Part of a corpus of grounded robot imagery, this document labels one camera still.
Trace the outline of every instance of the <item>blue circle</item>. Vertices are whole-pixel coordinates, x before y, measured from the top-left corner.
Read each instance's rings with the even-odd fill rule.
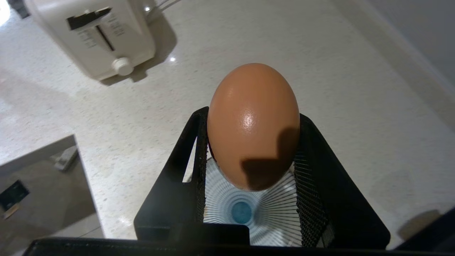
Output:
[[[251,207],[245,202],[238,202],[232,207],[232,217],[239,224],[247,223],[252,216]]]

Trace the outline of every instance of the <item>egg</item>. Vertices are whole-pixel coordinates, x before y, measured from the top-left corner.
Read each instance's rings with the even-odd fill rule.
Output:
[[[289,169],[297,150],[300,115],[294,92],[272,67],[240,66],[213,95],[207,135],[229,182],[243,190],[267,189]]]

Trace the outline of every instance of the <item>white countertop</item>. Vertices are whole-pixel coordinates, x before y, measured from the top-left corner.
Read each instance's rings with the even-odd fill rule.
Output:
[[[286,77],[389,228],[389,248],[409,219],[455,205],[454,128],[331,2],[182,0],[164,14],[173,32],[152,25],[163,62],[106,86],[11,12],[0,26],[0,164],[74,134],[106,237],[134,239],[191,113],[232,69],[262,62]]]

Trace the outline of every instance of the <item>toaster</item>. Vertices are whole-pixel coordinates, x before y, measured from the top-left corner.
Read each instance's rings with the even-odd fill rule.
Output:
[[[29,12],[89,77],[129,75],[155,56],[142,0],[25,0]]]

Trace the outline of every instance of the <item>kitchen counter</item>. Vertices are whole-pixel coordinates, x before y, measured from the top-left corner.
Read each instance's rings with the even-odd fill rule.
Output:
[[[191,113],[232,69],[261,62],[288,80],[393,248],[407,221],[455,205],[455,127],[412,82],[422,74],[403,73],[339,9],[177,1],[151,25],[156,59],[104,82],[11,12],[0,26],[0,164],[74,134],[105,236],[135,239],[133,219]]]

